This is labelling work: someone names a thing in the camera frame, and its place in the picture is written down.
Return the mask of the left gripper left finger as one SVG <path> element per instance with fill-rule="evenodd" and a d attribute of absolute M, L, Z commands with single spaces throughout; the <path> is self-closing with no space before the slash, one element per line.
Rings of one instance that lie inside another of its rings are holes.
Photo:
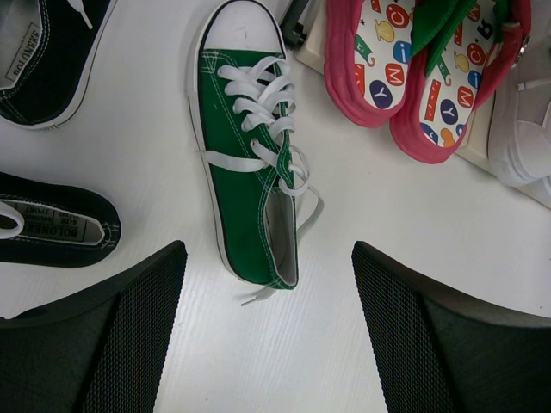
<path fill-rule="evenodd" d="M 174 241 L 91 287 L 1 321 L 3 412 L 151 412 L 183 287 Z"/>

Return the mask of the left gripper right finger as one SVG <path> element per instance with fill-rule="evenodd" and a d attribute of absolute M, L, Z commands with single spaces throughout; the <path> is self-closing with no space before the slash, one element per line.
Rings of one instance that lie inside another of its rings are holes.
<path fill-rule="evenodd" d="M 352 264 L 388 411 L 549 411 L 548 318 L 477 299 L 363 241 Z"/>

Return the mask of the white sneaker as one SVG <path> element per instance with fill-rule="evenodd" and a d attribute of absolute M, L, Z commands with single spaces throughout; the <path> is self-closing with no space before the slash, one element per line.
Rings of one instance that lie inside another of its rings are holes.
<path fill-rule="evenodd" d="M 487 144 L 492 173 L 506 186 L 550 201 L 550 79 L 510 77 L 496 93 Z"/>

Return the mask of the green sneaker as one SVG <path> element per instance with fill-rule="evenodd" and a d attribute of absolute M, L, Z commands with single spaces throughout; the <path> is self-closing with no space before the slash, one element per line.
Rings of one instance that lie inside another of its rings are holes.
<path fill-rule="evenodd" d="M 298 245 L 325 204 L 298 221 L 314 194 L 310 165 L 292 144 L 296 99 L 281 30 L 258 1 L 225 1 L 189 51 L 186 97 L 226 269 L 255 285 L 247 304 L 299 282 Z"/>

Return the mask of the pink flip-flop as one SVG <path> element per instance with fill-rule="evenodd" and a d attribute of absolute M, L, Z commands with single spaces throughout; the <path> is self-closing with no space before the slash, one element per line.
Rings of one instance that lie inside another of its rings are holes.
<path fill-rule="evenodd" d="M 418 1 L 328 1 L 324 76 L 337 108 L 366 128 L 402 108 Z"/>
<path fill-rule="evenodd" d="M 419 2 L 404 104 L 389 121 L 395 144 L 419 162 L 446 161 L 520 60 L 531 23 L 526 0 Z"/>

